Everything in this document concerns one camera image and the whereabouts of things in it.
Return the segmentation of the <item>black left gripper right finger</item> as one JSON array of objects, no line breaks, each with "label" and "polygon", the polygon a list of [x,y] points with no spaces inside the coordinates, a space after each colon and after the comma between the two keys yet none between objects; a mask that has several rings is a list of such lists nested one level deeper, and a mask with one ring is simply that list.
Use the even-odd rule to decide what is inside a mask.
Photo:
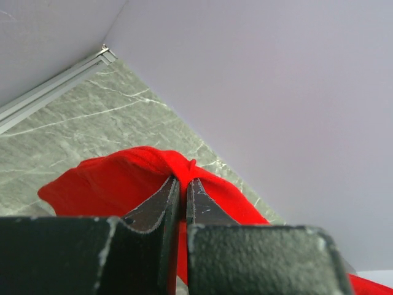
[{"label": "black left gripper right finger", "polygon": [[335,242],[311,226],[242,225],[187,188],[190,294],[353,294]]}]

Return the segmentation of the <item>red t shirt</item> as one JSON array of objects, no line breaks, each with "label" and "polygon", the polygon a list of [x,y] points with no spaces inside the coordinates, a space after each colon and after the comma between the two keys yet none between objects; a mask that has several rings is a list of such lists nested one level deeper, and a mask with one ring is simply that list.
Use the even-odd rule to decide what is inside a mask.
[{"label": "red t shirt", "polygon": [[170,176],[179,180],[182,205],[187,186],[199,179],[207,194],[235,221],[269,223],[232,183],[177,151],[148,146],[84,160],[41,187],[38,196],[58,216],[123,216],[156,193]]}]

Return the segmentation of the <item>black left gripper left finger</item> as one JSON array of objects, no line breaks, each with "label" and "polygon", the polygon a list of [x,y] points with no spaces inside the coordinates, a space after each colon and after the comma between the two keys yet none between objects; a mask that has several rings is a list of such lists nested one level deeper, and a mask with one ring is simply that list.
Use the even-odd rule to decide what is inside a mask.
[{"label": "black left gripper left finger", "polygon": [[2,294],[174,294],[179,182],[123,217],[3,217]]}]

